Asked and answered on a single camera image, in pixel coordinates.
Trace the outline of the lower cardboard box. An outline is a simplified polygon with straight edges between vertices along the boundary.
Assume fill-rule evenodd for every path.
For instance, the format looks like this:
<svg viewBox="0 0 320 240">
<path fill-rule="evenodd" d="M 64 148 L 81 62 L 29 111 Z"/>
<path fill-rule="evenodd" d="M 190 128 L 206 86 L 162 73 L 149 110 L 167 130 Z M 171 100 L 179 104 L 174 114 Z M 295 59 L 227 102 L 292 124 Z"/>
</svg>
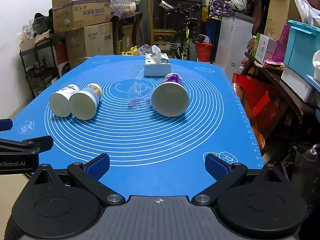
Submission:
<svg viewBox="0 0 320 240">
<path fill-rule="evenodd" d="M 113 55 L 112 22 L 96 24 L 65 33 L 71 68 L 97 55 Z"/>
</svg>

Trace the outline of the purple print paper cup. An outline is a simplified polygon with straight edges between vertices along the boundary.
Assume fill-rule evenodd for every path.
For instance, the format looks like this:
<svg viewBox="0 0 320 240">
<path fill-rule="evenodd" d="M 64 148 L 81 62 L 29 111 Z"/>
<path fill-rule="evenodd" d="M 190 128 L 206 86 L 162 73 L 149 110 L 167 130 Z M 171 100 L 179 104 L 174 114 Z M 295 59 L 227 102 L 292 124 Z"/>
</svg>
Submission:
<svg viewBox="0 0 320 240">
<path fill-rule="evenodd" d="M 181 77 L 169 73 L 155 88 L 151 96 L 151 104 L 155 111 L 166 117 L 177 117 L 189 106 L 189 94 Z"/>
</svg>

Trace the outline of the dark wooden side table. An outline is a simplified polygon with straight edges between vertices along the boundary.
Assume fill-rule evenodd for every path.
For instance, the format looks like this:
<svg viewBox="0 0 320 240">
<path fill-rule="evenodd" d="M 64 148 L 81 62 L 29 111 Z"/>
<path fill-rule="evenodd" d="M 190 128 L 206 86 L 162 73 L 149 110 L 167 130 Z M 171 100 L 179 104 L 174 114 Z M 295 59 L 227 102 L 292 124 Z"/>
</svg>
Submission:
<svg viewBox="0 0 320 240">
<path fill-rule="evenodd" d="M 259 81 L 266 81 L 273 85 L 278 93 L 285 99 L 286 103 L 295 112 L 296 116 L 301 119 L 304 115 L 314 114 L 316 107 L 305 103 L 281 78 L 280 76 L 270 72 L 269 69 L 259 67 L 255 63 L 255 59 L 245 52 L 245 57 L 249 59 L 249 64 L 241 72 L 241 75 L 250 76 Z"/>
</svg>

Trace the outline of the red bucket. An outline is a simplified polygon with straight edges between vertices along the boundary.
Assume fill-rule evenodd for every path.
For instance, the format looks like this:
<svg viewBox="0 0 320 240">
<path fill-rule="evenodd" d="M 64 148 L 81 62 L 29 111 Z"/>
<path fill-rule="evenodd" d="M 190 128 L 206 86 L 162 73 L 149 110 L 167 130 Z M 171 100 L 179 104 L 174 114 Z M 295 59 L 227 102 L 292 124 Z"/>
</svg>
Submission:
<svg viewBox="0 0 320 240">
<path fill-rule="evenodd" d="M 195 46 L 198 53 L 198 59 L 200 62 L 210 62 L 213 50 L 213 44 L 195 42 Z"/>
</svg>

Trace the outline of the bicycle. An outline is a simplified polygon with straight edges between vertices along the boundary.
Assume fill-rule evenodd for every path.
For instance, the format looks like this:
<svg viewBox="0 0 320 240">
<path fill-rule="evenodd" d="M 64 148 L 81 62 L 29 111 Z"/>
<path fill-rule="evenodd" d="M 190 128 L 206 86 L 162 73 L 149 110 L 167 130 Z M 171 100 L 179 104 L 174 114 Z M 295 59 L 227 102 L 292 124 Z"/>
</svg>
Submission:
<svg viewBox="0 0 320 240">
<path fill-rule="evenodd" d="M 199 56 L 195 42 L 200 29 L 200 3 L 192 5 L 188 9 L 174 7 L 161 0 L 158 5 L 166 10 L 166 16 L 172 16 L 175 20 L 173 27 L 176 34 L 170 43 L 170 51 L 176 59 L 198 61 Z"/>
</svg>

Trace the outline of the blue orange print paper cup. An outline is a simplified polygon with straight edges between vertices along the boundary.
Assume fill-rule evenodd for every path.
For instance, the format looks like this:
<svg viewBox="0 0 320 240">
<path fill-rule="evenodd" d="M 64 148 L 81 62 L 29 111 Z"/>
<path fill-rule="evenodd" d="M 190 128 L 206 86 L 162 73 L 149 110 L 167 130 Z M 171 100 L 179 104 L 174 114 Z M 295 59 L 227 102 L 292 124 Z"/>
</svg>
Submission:
<svg viewBox="0 0 320 240">
<path fill-rule="evenodd" d="M 103 95 L 101 87 L 90 83 L 82 90 L 74 93 L 69 99 L 69 108 L 72 115 L 79 120 L 92 119 L 97 111 Z"/>
</svg>

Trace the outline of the blue silicone baking mat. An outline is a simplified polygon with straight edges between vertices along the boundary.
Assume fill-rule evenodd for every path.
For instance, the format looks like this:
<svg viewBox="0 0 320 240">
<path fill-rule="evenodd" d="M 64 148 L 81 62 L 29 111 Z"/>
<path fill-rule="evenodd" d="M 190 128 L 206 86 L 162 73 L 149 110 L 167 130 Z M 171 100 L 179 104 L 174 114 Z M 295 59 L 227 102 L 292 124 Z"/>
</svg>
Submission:
<svg viewBox="0 0 320 240">
<path fill-rule="evenodd" d="M 4 139 L 21 141 L 49 135 L 53 148 L 40 154 L 42 163 L 66 168 L 107 153 L 110 169 L 101 182 L 129 197 L 188 196 L 214 183 L 204 158 L 214 154 L 227 163 L 250 169 L 263 166 L 259 146 L 231 83 L 219 66 L 171 61 L 183 80 L 190 103 L 183 115 L 169 118 L 151 106 L 129 108 L 127 93 L 134 83 L 152 89 L 159 77 L 144 76 L 141 56 L 95 56 L 49 86 L 13 120 Z M 96 115 L 87 121 L 59 118 L 49 107 L 50 96 L 70 84 L 98 84 L 103 91 Z"/>
</svg>

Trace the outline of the clear plastic cup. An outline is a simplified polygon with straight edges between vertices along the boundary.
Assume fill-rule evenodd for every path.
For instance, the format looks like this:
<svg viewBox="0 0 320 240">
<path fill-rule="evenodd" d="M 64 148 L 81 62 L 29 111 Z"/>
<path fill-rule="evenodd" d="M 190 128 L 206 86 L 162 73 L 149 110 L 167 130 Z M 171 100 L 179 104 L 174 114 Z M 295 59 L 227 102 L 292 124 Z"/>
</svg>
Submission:
<svg viewBox="0 0 320 240">
<path fill-rule="evenodd" d="M 151 107 L 153 89 L 144 83 L 134 83 L 127 93 L 129 108 L 145 110 Z"/>
</svg>

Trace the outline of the tall brown cardboard box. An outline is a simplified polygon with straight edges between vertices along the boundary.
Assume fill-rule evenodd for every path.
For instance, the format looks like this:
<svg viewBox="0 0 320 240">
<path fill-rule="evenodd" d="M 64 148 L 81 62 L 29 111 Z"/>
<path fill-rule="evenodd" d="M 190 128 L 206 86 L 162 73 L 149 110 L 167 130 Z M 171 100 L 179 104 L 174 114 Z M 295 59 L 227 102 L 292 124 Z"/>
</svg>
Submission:
<svg viewBox="0 0 320 240">
<path fill-rule="evenodd" d="M 302 21 L 295 0 L 270 0 L 264 35 L 278 41 L 288 20 Z"/>
</svg>

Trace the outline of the turquoise plastic storage bin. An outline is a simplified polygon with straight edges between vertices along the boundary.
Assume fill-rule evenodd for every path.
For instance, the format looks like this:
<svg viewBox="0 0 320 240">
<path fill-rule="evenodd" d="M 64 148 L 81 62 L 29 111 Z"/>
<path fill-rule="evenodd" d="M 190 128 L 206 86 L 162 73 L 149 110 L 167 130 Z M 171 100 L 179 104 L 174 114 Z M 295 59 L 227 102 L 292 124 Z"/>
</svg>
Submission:
<svg viewBox="0 0 320 240">
<path fill-rule="evenodd" d="M 301 78 L 313 76 L 312 58 L 319 50 L 320 29 L 302 22 L 288 20 L 289 37 L 286 47 L 284 64 Z"/>
</svg>

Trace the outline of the upper cardboard box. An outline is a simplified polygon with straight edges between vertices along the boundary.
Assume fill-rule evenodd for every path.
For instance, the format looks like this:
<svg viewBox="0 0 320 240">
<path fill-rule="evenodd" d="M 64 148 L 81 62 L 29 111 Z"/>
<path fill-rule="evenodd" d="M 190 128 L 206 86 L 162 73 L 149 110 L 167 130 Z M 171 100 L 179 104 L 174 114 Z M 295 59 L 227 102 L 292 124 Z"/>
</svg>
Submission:
<svg viewBox="0 0 320 240">
<path fill-rule="evenodd" d="M 52 9 L 56 33 L 111 20 L 111 0 L 52 0 Z"/>
</svg>

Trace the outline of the green white product box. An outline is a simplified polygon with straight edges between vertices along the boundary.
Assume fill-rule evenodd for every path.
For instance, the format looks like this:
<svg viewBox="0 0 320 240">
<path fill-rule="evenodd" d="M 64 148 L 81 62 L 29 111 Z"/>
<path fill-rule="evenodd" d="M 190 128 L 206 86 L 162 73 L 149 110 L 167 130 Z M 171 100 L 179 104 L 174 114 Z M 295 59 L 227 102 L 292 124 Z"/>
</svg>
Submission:
<svg viewBox="0 0 320 240">
<path fill-rule="evenodd" d="M 266 35 L 257 33 L 253 45 L 253 50 L 251 55 L 255 58 L 259 63 L 264 63 L 265 55 L 268 48 L 270 38 Z"/>
</svg>

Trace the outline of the white chest freezer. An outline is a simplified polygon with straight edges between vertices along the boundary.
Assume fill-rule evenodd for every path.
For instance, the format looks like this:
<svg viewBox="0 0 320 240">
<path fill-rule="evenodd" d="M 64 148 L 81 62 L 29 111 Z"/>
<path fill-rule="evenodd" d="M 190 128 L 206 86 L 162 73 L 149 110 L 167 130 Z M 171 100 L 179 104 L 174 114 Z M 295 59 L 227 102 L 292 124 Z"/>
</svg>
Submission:
<svg viewBox="0 0 320 240">
<path fill-rule="evenodd" d="M 230 80 L 234 73 L 240 74 L 243 70 L 241 62 L 252 38 L 254 22 L 254 18 L 237 12 L 222 17 L 215 64 L 223 68 Z"/>
</svg>

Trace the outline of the black metal shelf rack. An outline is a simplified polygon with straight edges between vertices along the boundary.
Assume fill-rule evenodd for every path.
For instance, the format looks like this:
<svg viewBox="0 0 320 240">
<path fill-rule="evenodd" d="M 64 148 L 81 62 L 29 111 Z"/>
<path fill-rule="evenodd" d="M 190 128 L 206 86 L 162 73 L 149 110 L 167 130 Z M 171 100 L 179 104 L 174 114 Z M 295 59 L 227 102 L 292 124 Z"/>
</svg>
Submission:
<svg viewBox="0 0 320 240">
<path fill-rule="evenodd" d="M 53 66 L 49 66 L 45 56 L 39 54 L 44 49 L 50 49 Z M 51 38 L 43 38 L 37 42 L 33 48 L 19 52 L 22 61 L 22 66 L 25 74 L 25 79 L 30 88 L 33 99 L 48 88 L 52 82 L 60 78 L 59 69 L 54 50 L 54 42 Z M 24 58 L 33 56 L 35 62 L 29 66 L 25 64 Z"/>
</svg>

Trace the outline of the white grey print paper cup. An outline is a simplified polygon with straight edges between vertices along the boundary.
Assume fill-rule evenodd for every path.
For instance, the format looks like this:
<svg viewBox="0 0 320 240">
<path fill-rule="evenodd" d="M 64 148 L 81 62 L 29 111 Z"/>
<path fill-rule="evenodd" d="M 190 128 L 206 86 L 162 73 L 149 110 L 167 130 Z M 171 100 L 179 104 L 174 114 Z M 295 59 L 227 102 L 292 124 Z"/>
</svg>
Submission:
<svg viewBox="0 0 320 240">
<path fill-rule="evenodd" d="M 54 115 L 58 117 L 68 117 L 71 114 L 69 109 L 70 97 L 80 89 L 77 85 L 70 84 L 53 93 L 49 99 L 49 106 Z"/>
</svg>

